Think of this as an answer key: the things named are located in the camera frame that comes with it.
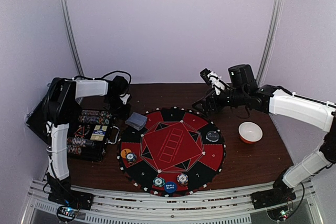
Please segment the blue backed card deck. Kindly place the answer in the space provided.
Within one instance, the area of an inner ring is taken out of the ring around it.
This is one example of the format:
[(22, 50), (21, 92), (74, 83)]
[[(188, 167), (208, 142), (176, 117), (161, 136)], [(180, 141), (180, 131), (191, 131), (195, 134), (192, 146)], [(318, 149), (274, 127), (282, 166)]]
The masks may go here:
[(133, 112), (125, 123), (139, 131), (145, 127), (147, 119), (145, 115)]

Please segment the orange big blind button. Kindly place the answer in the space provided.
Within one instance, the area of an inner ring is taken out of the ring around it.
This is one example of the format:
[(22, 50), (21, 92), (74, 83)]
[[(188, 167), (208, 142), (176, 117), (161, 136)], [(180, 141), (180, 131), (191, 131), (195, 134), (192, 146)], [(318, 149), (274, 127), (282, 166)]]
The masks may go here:
[(132, 151), (129, 148), (124, 148), (121, 150), (120, 155), (122, 158), (126, 158), (126, 156), (131, 153)]

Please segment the black dealer button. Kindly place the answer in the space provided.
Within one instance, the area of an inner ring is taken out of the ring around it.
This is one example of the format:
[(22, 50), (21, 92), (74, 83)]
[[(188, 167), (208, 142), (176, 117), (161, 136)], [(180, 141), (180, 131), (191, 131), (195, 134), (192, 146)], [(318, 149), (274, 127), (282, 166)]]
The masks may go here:
[(209, 142), (218, 142), (220, 138), (220, 135), (217, 131), (208, 131), (206, 133), (206, 139), (209, 141)]

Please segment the mixed colour chip stack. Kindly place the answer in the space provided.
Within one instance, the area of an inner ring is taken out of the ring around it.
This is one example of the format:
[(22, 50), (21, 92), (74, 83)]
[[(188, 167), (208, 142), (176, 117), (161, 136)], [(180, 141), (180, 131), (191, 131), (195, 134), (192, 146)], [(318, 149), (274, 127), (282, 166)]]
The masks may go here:
[(128, 162), (128, 164), (134, 164), (137, 162), (137, 155), (134, 152), (129, 152), (127, 153), (127, 155), (125, 156), (126, 161)]

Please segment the green blue 50 chip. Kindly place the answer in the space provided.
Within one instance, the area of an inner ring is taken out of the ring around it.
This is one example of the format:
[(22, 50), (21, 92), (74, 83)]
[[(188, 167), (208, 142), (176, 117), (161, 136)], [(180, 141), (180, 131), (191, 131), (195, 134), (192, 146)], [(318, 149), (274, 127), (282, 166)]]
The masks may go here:
[(154, 187), (164, 187), (165, 185), (165, 179), (162, 177), (155, 177), (153, 180), (153, 186)]

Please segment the blue small blind button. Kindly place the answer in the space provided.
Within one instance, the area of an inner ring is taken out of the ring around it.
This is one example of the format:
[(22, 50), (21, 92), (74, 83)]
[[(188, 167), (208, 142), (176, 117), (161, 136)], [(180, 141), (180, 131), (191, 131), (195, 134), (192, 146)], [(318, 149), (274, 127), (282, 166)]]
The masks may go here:
[(174, 193), (177, 190), (177, 184), (175, 182), (166, 182), (164, 190), (169, 194)]

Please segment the blue white 100 chip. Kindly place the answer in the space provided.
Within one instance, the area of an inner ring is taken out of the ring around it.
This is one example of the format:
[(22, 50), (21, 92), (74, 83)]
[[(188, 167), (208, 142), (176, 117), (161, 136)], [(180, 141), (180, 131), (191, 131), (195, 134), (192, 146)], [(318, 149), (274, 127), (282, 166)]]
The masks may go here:
[(188, 176), (185, 173), (180, 173), (176, 177), (176, 181), (180, 186), (188, 185)]

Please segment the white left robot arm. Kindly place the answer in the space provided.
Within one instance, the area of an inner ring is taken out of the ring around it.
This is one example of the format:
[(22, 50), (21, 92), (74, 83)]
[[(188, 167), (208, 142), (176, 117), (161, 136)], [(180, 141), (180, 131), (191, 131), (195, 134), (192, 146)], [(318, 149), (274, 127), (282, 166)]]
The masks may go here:
[(80, 98), (104, 97), (109, 104), (108, 110), (122, 118), (129, 114), (131, 99), (128, 93), (131, 79), (122, 76), (124, 72), (116, 70), (112, 80), (104, 75), (100, 78), (75, 76), (54, 78), (43, 99), (42, 111), (45, 117), (47, 137), (50, 140), (47, 181), (50, 194), (64, 205), (77, 202), (75, 192), (71, 190), (70, 173), (67, 164), (67, 135), (70, 123), (75, 121), (81, 106)]

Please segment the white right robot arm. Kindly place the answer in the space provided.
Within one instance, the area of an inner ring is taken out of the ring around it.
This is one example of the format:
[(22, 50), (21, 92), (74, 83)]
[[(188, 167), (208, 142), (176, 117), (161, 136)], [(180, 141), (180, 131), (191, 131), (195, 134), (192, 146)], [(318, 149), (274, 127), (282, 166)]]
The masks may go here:
[(256, 110), (293, 123), (288, 131), (282, 125), (280, 135), (285, 137), (290, 154), (300, 156), (276, 179), (269, 192), (271, 202), (279, 204), (301, 182), (335, 164), (335, 103), (298, 95), (282, 86), (260, 87), (247, 64), (230, 67), (228, 73), (229, 84), (214, 71), (203, 69), (199, 75), (210, 90), (192, 107), (209, 115), (224, 107), (244, 106), (247, 111)]

